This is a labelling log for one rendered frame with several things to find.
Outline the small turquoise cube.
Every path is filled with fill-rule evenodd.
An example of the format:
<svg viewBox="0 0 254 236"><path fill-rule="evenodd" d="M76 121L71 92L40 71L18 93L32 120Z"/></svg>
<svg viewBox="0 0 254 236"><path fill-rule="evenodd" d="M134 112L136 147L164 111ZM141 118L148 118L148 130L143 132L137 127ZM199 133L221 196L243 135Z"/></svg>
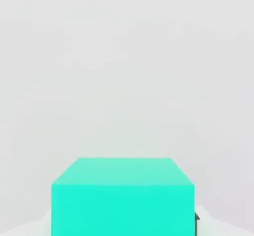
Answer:
<svg viewBox="0 0 254 236"><path fill-rule="evenodd" d="M194 184L170 158L79 158L51 188L51 236L195 236Z"/></svg>

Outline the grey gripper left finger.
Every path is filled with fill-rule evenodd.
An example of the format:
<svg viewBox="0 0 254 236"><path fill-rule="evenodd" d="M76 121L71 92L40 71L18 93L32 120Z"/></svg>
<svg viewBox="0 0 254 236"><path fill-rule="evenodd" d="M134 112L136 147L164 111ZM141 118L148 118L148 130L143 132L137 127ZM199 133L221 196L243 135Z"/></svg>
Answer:
<svg viewBox="0 0 254 236"><path fill-rule="evenodd" d="M51 236L51 209L41 219L0 233L0 236Z"/></svg>

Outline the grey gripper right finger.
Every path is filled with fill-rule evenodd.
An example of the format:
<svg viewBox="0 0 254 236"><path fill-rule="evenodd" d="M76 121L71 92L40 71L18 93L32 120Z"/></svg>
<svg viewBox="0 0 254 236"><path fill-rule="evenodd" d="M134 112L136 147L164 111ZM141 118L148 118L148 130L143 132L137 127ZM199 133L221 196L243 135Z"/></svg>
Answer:
<svg viewBox="0 0 254 236"><path fill-rule="evenodd" d="M195 206L199 216L197 236L254 236L254 233L213 218L201 205Z"/></svg>

